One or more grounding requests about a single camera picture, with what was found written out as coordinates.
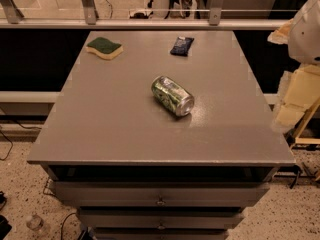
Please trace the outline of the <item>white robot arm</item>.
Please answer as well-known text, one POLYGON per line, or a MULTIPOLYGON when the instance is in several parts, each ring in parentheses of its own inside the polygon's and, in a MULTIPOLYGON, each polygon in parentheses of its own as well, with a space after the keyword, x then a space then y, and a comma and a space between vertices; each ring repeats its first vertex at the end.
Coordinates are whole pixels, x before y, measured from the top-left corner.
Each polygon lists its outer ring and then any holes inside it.
POLYGON ((307 0, 268 41, 287 44, 289 57, 300 63, 283 73, 273 109, 273 130, 286 133, 320 97, 320 0, 307 0))

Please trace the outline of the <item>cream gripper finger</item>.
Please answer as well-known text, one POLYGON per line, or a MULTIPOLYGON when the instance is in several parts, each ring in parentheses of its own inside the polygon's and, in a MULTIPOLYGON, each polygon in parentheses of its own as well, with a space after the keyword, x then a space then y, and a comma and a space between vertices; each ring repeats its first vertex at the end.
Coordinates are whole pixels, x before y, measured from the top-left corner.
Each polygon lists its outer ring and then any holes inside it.
POLYGON ((272 129, 289 131, 320 97, 320 67, 303 65, 280 79, 273 109, 272 129))
POLYGON ((287 44, 292 22, 293 20, 290 19, 287 22, 285 22, 281 27, 271 32, 267 38, 267 41, 278 45, 287 44))

